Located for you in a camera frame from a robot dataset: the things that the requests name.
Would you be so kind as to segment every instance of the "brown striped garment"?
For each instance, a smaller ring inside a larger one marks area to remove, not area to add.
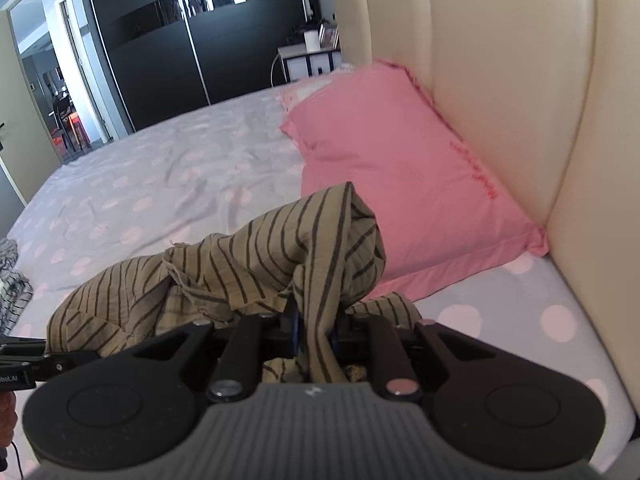
[[[314,382],[345,381],[327,339],[339,305],[405,328],[420,317],[399,294],[361,301],[384,266],[375,216],[347,182],[269,211],[233,235],[109,267],[56,310],[47,351],[107,356],[197,319],[220,328],[249,314],[282,312],[293,294],[305,352],[266,362],[263,380],[301,381],[309,372]]]

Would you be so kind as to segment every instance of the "black and white patterned cloth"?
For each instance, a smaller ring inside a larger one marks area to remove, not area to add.
[[[33,287],[14,269],[18,260],[15,240],[0,238],[0,333],[9,335],[33,296]]]

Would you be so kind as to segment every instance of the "picture frame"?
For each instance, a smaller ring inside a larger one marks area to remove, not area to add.
[[[320,46],[322,48],[338,48],[339,34],[338,27],[333,27],[323,23],[320,26]]]

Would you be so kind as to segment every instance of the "human hand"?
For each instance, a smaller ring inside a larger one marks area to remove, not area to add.
[[[14,439],[15,425],[18,415],[15,413],[15,394],[0,394],[0,447],[9,447]]]

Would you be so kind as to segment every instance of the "polka dot bed sheet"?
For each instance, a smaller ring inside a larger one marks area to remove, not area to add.
[[[257,92],[143,130],[60,168],[22,213],[10,237],[34,296],[13,335],[44,338],[49,317],[103,268],[211,232],[232,233],[300,197],[303,160],[280,132],[273,90]],[[553,264],[524,254],[417,302],[472,336],[567,373],[606,406],[592,464],[622,451],[634,412],[586,316]],[[18,416],[29,392],[18,393]],[[15,443],[26,472],[37,467],[20,421]],[[13,451],[0,480],[20,478]]]

